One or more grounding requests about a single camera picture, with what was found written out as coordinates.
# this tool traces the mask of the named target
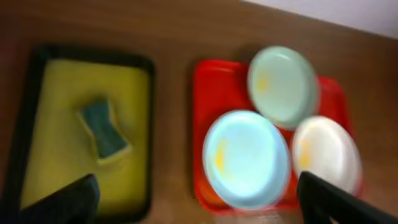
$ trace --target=sponge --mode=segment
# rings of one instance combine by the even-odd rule
[[[120,131],[111,102],[96,100],[83,107],[78,117],[93,143],[99,164],[117,161],[132,151],[131,143]]]

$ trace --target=black tray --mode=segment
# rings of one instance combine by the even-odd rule
[[[151,203],[151,162],[152,162],[152,120],[154,104],[155,67],[151,60],[139,55],[125,54],[108,50],[96,50],[72,45],[45,45],[37,47],[30,56],[24,88],[24,96],[18,114],[7,168],[6,181],[0,200],[0,215],[4,218],[17,217],[20,213],[21,192],[25,179],[25,171],[29,158],[32,133],[35,126],[35,116],[40,98],[44,69],[48,60],[71,59],[94,63],[105,63],[128,67],[137,67],[145,70],[150,76],[150,103],[149,103],[149,152],[147,200],[143,209],[136,213],[97,217],[97,223],[136,222],[142,220],[150,209]]]

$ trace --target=bowl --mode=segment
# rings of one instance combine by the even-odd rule
[[[230,111],[211,125],[203,145],[203,167],[218,196],[238,209],[276,203],[290,179],[285,140],[268,119],[253,111]]]
[[[294,171],[307,170],[338,188],[355,194],[361,179],[356,145],[337,122],[323,116],[306,119],[292,141]]]
[[[314,69],[286,47],[269,47],[257,53],[249,67],[248,90],[260,114],[284,129],[296,128],[318,108]]]

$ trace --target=white wall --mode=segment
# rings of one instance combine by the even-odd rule
[[[398,39],[398,0],[245,0]]]

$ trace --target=wooden table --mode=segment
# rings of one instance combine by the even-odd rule
[[[146,223],[214,222],[192,193],[193,66],[203,58],[248,62],[270,45],[298,50],[319,74],[341,83],[363,160],[364,199],[398,216],[396,40],[238,0],[1,1],[1,182],[29,49],[46,42],[122,49],[154,60],[154,185]],[[300,222],[298,215],[287,217]]]

